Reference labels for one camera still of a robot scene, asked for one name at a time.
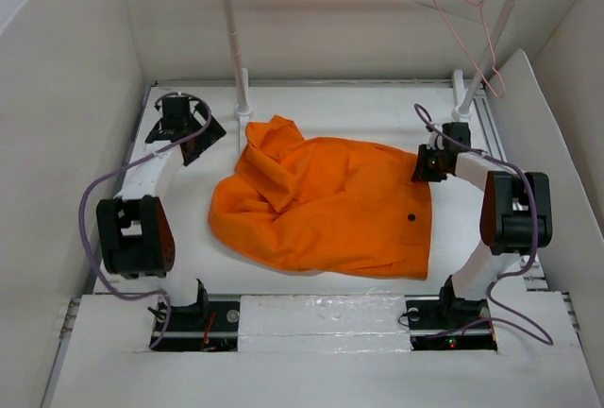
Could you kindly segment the orange trousers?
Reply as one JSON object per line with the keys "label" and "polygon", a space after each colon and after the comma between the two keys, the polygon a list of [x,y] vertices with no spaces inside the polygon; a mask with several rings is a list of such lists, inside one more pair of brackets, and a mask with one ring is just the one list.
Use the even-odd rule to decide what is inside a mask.
{"label": "orange trousers", "polygon": [[416,156],[371,142],[308,139],[281,116],[252,122],[233,174],[212,196],[209,226],[225,246],[289,272],[428,276],[432,200]]}

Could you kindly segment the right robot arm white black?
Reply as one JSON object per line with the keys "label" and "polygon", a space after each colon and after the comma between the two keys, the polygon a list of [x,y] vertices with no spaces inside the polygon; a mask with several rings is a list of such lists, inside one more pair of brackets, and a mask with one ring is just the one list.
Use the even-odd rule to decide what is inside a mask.
{"label": "right robot arm white black", "polygon": [[430,139],[419,146],[411,180],[440,182],[454,176],[483,193],[480,241],[463,267],[447,278],[436,303],[439,320],[456,327],[518,257],[533,257],[538,248],[549,245],[553,235],[549,178],[472,148],[465,123],[428,129]]}

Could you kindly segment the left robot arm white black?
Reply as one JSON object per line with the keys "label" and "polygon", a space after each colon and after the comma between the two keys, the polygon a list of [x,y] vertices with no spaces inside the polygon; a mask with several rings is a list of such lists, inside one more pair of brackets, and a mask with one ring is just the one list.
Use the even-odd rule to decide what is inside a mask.
{"label": "left robot arm white black", "polygon": [[103,264],[127,280],[165,278],[176,260],[176,243],[161,199],[179,169],[191,165],[225,129],[209,105],[188,93],[167,93],[155,104],[159,120],[147,134],[143,160],[117,193],[96,206]]}

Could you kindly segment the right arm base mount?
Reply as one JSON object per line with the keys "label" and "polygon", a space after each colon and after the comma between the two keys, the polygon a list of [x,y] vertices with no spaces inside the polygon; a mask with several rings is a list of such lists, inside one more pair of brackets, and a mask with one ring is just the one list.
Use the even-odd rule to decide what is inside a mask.
{"label": "right arm base mount", "polygon": [[398,323],[408,329],[412,351],[497,351],[491,324],[478,323],[489,315],[485,299],[444,307],[438,296],[408,296]]}

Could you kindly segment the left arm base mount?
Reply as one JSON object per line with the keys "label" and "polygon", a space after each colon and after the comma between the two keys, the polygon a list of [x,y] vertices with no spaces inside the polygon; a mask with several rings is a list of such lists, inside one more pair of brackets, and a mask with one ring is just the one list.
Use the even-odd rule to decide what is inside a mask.
{"label": "left arm base mount", "polygon": [[231,352],[238,349],[240,306],[238,299],[215,299],[202,312],[198,306],[173,307],[167,330],[156,321],[150,344],[157,352]]}

